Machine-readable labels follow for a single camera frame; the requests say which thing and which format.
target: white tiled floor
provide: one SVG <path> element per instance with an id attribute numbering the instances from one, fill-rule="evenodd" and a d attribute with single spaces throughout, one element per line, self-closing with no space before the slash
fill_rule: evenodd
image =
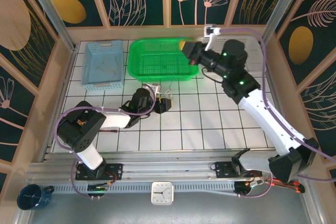
<path id="1" fill-rule="evenodd" d="M 83 100 L 95 106 L 118 108 L 141 87 L 142 83 L 127 72 L 128 52 L 133 41 L 124 41 L 124 88 L 87 92 L 81 86 L 81 69 L 88 42 L 83 41 L 79 46 L 63 111 Z M 204 78 L 201 73 L 191 81 L 161 82 L 161 86 L 162 93 L 172 91 L 172 108 L 161 115 L 152 113 L 130 129 L 100 132 L 93 142 L 98 152 L 273 147 L 257 122 L 238 108 L 220 84 Z M 267 98 L 273 103 L 268 85 L 266 90 Z M 52 151 L 64 152 L 55 144 Z"/>

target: clock face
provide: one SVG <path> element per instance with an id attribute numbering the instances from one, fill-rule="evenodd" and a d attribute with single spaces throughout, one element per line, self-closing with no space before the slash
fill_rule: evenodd
<path id="1" fill-rule="evenodd" d="M 174 186 L 170 182 L 154 182 L 152 184 L 152 203 L 170 205 L 174 200 Z"/>

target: blue basket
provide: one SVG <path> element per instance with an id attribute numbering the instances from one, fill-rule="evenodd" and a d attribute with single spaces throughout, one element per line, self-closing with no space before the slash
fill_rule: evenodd
<path id="1" fill-rule="evenodd" d="M 122 88 L 123 46 L 121 40 L 87 43 L 82 85 L 88 91 Z"/>

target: blue mug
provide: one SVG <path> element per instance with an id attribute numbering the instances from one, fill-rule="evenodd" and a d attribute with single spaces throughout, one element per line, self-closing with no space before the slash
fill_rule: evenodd
<path id="1" fill-rule="evenodd" d="M 17 206 L 22 210 L 42 209 L 49 204 L 53 191 L 53 186 L 43 188 L 35 184 L 28 185 L 17 196 Z"/>

